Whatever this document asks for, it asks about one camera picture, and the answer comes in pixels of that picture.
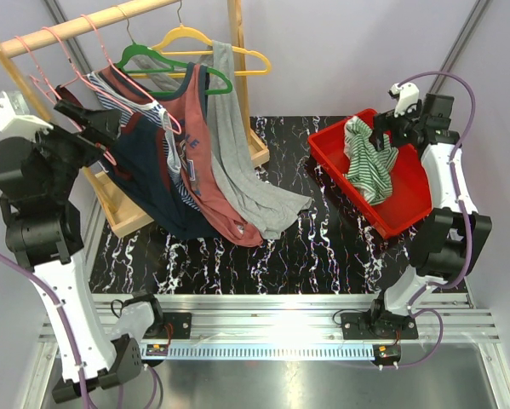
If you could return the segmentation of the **blue striped tank top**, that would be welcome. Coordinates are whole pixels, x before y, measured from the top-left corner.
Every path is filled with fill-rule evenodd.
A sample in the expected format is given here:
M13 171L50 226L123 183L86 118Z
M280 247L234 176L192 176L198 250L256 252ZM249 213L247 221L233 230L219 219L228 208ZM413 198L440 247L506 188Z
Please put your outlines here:
M118 109L122 115L120 124L125 126L134 113L140 113L152 124L161 128L164 132L164 141L160 142L162 146L160 153L164 155L164 163L170 180L175 185L181 201L196 211L200 211L195 200L188 192L181 176L181 159L178 154L174 133L170 129L171 121L166 109L156 102L138 104L119 95L108 85L103 77L97 73L91 72L87 76L88 81L96 88L96 96L100 104L105 109Z

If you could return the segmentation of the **green striped tank top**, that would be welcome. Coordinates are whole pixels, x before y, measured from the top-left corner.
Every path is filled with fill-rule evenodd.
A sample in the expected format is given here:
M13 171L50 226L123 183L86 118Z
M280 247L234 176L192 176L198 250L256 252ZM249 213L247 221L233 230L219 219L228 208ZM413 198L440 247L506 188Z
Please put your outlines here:
M349 159L346 179L369 205L379 205L393 194L390 172L398 159L398 149L377 152L370 143L372 129L359 117L352 116L344 125L345 156Z

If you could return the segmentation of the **navy maroon tank top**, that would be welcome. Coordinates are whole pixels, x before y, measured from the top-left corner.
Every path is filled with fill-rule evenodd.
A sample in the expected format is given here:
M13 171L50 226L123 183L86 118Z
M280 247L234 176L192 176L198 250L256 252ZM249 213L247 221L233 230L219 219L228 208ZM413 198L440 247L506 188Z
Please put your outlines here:
M163 130L140 113L134 113L120 130L110 154L100 161L113 183L177 239L217 237L205 216L181 201L170 180L160 153Z

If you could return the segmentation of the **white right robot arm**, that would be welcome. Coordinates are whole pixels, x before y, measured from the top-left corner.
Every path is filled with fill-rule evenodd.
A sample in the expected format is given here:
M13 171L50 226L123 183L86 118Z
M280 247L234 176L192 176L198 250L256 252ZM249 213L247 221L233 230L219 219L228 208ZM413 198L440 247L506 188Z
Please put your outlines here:
M428 94L405 112L374 118L370 142L380 151L384 135L394 147L411 145L424 169L433 208L410 249L410 265L371 304L365 327L377 338L411 330L414 306L436 289L452 288L472 271L492 229L479 214L462 170L461 134L450 129L454 99Z

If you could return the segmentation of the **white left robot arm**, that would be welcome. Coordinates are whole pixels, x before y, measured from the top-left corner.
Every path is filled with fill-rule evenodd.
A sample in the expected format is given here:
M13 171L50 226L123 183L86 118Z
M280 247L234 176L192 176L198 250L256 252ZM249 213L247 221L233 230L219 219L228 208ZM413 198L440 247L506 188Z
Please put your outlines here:
M70 200L79 171L98 161L119 136L118 110L90 110L68 101L55 109L71 132L31 115L21 98L0 94L0 209L9 256L4 262L35 286L58 343L58 403L121 386L140 374L144 337L160 336L165 318L156 298L127 300L105 331L84 274L80 213Z

